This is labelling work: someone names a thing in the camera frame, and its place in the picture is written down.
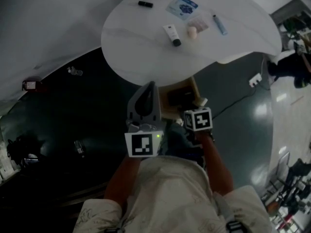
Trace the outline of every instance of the person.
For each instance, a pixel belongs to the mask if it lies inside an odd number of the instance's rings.
[[[309,41],[301,37],[306,46]],[[268,73],[275,76],[275,81],[279,77],[294,77],[296,88],[306,87],[311,82],[311,55],[302,53],[296,46],[296,53],[280,60],[278,64],[268,63]]]
[[[85,201],[73,232],[271,232],[254,188],[234,189],[211,133],[199,132],[196,137],[202,143],[207,174],[196,162],[176,156],[126,156],[104,199]]]

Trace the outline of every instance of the dark floor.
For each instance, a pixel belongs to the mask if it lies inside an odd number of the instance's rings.
[[[248,79],[260,72],[261,61],[262,55],[253,53],[227,65],[214,63],[195,75],[213,114],[252,92]],[[67,73],[70,66],[82,70],[83,76]],[[98,182],[108,180],[126,153],[126,106],[138,86],[115,74],[101,49],[65,65],[43,83],[49,92],[26,94],[0,120],[5,142],[34,135],[43,143],[41,153],[53,164],[52,173],[83,173],[98,177]],[[268,87],[265,70],[263,85]],[[257,115],[258,106],[266,106],[266,114]],[[253,184],[260,192],[272,147],[270,92],[257,88],[255,95],[225,111],[213,124],[216,145],[235,186]],[[77,139],[86,147],[84,159],[74,151]]]

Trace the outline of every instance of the small beige object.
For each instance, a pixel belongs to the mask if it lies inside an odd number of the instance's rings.
[[[188,35],[191,39],[195,39],[197,37],[196,27],[188,27]]]

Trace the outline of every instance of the tube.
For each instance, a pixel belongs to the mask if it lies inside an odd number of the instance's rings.
[[[181,45],[181,41],[180,41],[180,39],[178,37],[178,34],[177,34],[177,31],[176,31],[176,28],[175,28],[174,24],[169,24],[169,25],[163,26],[163,28],[165,29],[167,35],[171,39],[173,45],[175,47],[180,46]]]

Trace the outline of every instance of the white wall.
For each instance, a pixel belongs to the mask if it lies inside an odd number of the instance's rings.
[[[27,77],[43,78],[99,47],[104,21],[120,1],[0,0],[0,100],[20,97]],[[254,1],[271,13],[290,0]]]

